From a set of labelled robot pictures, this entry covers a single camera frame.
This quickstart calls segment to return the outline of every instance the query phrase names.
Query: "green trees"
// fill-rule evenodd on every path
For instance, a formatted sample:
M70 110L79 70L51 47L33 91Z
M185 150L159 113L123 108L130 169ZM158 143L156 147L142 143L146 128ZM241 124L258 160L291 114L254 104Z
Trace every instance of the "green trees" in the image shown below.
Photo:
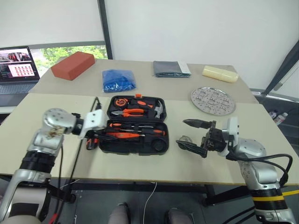
M105 45L100 46L78 46L78 47L63 47L63 48L45 48L41 50L46 60L35 59L34 62L38 70L50 68L60 57L69 56L77 51L93 54L95 58L107 59Z

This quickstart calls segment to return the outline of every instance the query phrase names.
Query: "pliers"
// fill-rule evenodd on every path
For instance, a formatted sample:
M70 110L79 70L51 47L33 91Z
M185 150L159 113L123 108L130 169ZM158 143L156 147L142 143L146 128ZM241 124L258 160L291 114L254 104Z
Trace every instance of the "pliers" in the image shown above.
M144 109L124 109L122 111L113 111L114 115L122 115L123 117L141 117L144 116Z

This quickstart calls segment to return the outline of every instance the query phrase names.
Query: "yellow stripe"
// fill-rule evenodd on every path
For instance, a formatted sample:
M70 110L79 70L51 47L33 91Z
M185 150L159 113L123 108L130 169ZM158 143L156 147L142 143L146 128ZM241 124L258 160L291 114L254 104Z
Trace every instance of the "yellow stripe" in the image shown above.
M274 197L252 197L256 202L269 202L269 201L281 201L284 200L283 196L274 196Z
M289 195L295 195L295 194L299 194L299 190L287 191L287 192L282 193L283 196L289 196Z

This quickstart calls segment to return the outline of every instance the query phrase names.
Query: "screwdriver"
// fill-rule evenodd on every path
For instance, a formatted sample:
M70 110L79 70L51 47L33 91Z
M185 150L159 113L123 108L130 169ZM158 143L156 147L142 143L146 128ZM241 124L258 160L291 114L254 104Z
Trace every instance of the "screwdriver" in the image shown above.
M138 138L141 136L145 136L144 134L127 133L127 132L107 132L107 134L112 135L119 139L131 139L131 138Z
M132 128L132 127L135 127L134 125L130 125L130 124L119 124L119 123L111 123L109 126L110 127L114 127L114 128ZM154 128L153 126L137 126L137 127L150 127L150 128Z
M142 134L158 134L158 135L165 135L165 131L159 129L152 129L152 128L143 128L141 131L136 130L129 130L129 129L120 129L121 131L126 132L141 132Z

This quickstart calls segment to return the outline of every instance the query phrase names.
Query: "perforated metal plate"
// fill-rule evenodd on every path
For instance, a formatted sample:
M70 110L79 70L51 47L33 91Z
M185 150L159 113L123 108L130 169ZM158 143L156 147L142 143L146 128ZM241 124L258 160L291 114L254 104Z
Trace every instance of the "perforated metal plate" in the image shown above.
M212 88L201 87L191 93L191 101L201 111L217 115L228 115L235 110L234 100L225 92Z

